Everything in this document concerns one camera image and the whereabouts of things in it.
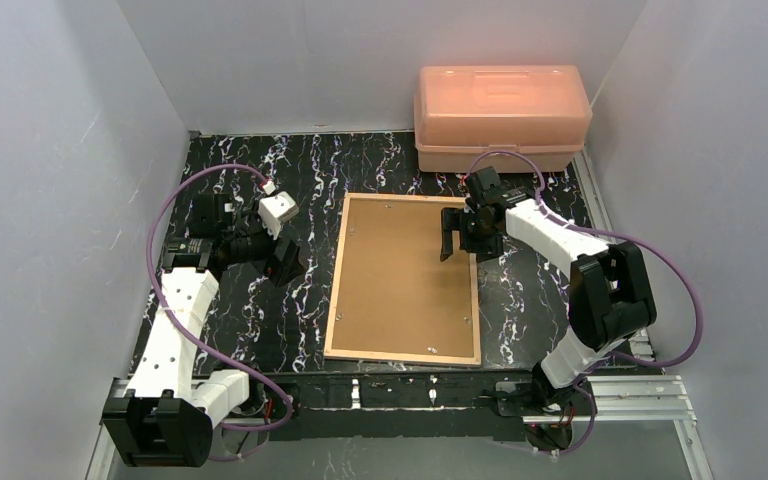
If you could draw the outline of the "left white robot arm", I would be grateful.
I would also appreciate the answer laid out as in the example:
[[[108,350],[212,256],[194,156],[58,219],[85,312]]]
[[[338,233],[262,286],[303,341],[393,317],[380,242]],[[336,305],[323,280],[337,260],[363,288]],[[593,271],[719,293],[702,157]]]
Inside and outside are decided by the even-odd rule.
[[[158,308],[125,391],[106,400],[102,423],[129,467],[200,467],[214,431],[230,414],[263,399],[247,372],[223,361],[194,381],[196,340],[231,266],[252,264],[278,287],[304,271],[300,248],[281,236],[299,211],[286,192],[238,209],[229,194],[200,194],[182,237],[171,238],[152,268]]]

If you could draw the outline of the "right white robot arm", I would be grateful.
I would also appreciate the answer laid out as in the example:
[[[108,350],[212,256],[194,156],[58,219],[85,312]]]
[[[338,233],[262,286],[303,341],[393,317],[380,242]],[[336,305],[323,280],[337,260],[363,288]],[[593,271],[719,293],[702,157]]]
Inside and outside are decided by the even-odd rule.
[[[506,189],[492,167],[469,174],[460,208],[445,207],[441,260],[455,250],[477,261],[496,259],[512,238],[539,253],[567,278],[568,327],[558,344],[531,370],[531,408],[566,401],[573,387],[621,343],[656,319],[656,306],[641,250],[581,232],[555,215],[535,194]]]

